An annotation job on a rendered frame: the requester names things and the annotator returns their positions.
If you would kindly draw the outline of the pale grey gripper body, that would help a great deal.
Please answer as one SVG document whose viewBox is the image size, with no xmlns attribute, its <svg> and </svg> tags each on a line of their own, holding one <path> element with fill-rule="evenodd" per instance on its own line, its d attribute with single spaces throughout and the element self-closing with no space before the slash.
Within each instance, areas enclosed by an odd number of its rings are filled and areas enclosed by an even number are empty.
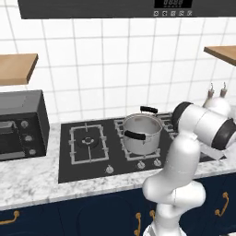
<svg viewBox="0 0 236 236">
<path fill-rule="evenodd" d="M 221 159 L 224 156 L 221 150 L 214 149 L 205 144 L 201 145 L 201 151 L 207 156 L 209 156 L 210 158 L 215 159 L 215 160 Z"/>
</svg>

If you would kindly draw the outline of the grey burner grate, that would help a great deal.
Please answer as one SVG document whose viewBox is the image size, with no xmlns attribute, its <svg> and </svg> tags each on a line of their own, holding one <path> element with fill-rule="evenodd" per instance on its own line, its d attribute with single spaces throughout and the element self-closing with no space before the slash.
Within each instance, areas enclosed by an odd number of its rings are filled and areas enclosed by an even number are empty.
<svg viewBox="0 0 236 236">
<path fill-rule="evenodd" d="M 127 148 L 124 146 L 124 127 L 123 127 L 123 119 L 115 119 L 114 121 L 114 126 L 117 132 L 117 135 L 121 139 L 121 145 L 122 145 L 122 151 L 124 152 L 125 158 L 128 161 L 133 161 L 133 160 L 143 160 L 143 159 L 157 159 L 160 157 L 160 149 L 158 148 L 156 151 L 154 151 L 151 154 L 148 155 L 137 155 L 135 153 L 132 153 L 127 150 Z"/>
<path fill-rule="evenodd" d="M 107 137 L 101 124 L 84 123 L 69 129 L 71 164 L 88 164 L 109 159 Z"/>
<path fill-rule="evenodd" d="M 165 112 L 160 113 L 157 115 L 157 117 L 160 119 L 161 125 L 164 128 L 164 130 L 169 134 L 169 137 L 171 139 L 174 139 L 178 134 L 174 131 L 173 125 L 171 123 L 171 112 Z"/>
</svg>

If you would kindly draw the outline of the black stove hob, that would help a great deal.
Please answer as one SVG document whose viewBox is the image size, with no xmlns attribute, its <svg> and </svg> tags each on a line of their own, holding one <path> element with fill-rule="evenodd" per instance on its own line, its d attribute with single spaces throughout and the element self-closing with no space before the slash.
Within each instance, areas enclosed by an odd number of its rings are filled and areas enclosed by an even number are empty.
<svg viewBox="0 0 236 236">
<path fill-rule="evenodd" d="M 61 137 L 60 137 L 60 155 L 59 155 L 59 183 L 70 183 L 74 181 L 89 180 L 94 178 L 108 177 L 113 175 L 127 174 L 133 172 L 150 171 L 155 169 L 161 169 L 165 163 L 166 155 L 169 150 L 170 144 L 173 139 L 169 137 L 169 134 L 162 127 L 159 140 L 161 166 L 156 167 L 154 165 L 155 159 L 143 159 L 146 167 L 143 170 L 137 168 L 139 160 L 128 161 L 125 158 L 122 151 L 121 139 L 117 135 L 114 120 L 123 119 L 113 118 L 107 120 L 86 121 L 61 125 Z M 84 123 L 88 124 L 101 124 L 103 126 L 103 134 L 107 137 L 106 145 L 109 148 L 109 159 L 105 161 L 98 161 L 88 164 L 71 164 L 71 158 L 69 155 L 70 146 L 68 140 L 70 139 L 69 129 L 74 126 L 80 126 Z M 113 167 L 113 173 L 106 172 L 108 165 Z"/>
</svg>

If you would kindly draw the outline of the navy cupboard door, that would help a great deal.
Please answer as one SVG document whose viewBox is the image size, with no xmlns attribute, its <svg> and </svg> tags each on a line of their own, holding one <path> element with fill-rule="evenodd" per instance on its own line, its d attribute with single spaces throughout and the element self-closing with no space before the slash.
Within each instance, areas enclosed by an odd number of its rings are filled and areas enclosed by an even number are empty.
<svg viewBox="0 0 236 236">
<path fill-rule="evenodd" d="M 142 215 L 142 231 L 145 232 L 145 230 L 148 228 L 148 226 L 152 223 L 153 219 L 149 215 L 150 210 L 155 210 L 155 216 L 156 216 L 156 207 L 157 204 L 151 201 L 146 200 L 144 204 L 144 211 Z"/>
<path fill-rule="evenodd" d="M 135 236 L 137 212 L 142 236 L 141 189 L 66 200 L 58 208 L 65 236 Z"/>
<path fill-rule="evenodd" d="M 187 236 L 222 236 L 236 231 L 236 173 L 196 179 L 206 190 L 205 203 L 184 213 L 180 225 Z M 223 203 L 221 195 L 229 194 L 229 205 L 222 217 L 215 215 Z"/>
</svg>

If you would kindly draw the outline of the dark grey range hood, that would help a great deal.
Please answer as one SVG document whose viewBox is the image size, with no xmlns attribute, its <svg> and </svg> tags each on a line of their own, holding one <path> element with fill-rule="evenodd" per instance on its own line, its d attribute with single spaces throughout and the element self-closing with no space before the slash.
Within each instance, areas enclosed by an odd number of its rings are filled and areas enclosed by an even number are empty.
<svg viewBox="0 0 236 236">
<path fill-rule="evenodd" d="M 23 19 L 236 17 L 236 0 L 18 0 Z"/>
</svg>

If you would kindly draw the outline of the black toaster oven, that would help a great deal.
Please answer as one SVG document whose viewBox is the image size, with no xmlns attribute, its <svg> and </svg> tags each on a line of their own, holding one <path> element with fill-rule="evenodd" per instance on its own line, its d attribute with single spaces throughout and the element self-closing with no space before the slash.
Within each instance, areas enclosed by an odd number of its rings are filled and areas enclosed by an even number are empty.
<svg viewBox="0 0 236 236">
<path fill-rule="evenodd" d="M 29 127 L 23 128 L 22 121 Z M 0 161 L 44 157 L 49 139 L 49 120 L 41 90 L 0 93 Z M 31 142 L 25 135 L 33 137 Z M 36 149 L 31 156 L 29 149 Z"/>
</svg>

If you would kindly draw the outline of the navy drawer front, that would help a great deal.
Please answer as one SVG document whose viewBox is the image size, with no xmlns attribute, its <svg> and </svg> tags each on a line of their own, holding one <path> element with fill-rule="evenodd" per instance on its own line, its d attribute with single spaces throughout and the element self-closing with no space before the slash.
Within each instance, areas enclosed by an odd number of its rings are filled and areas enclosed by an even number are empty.
<svg viewBox="0 0 236 236">
<path fill-rule="evenodd" d="M 55 204 L 0 211 L 0 236 L 64 236 Z"/>
</svg>

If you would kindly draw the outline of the wooden wall shelf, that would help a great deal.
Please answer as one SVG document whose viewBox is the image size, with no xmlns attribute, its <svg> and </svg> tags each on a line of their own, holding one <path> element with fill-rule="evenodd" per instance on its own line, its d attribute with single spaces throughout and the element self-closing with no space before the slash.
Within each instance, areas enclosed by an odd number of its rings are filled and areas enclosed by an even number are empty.
<svg viewBox="0 0 236 236">
<path fill-rule="evenodd" d="M 0 86 L 27 85 L 38 59 L 36 53 L 0 54 Z"/>
<path fill-rule="evenodd" d="M 204 52 L 209 53 L 230 65 L 236 66 L 236 45 L 207 46 L 204 48 Z"/>
</svg>

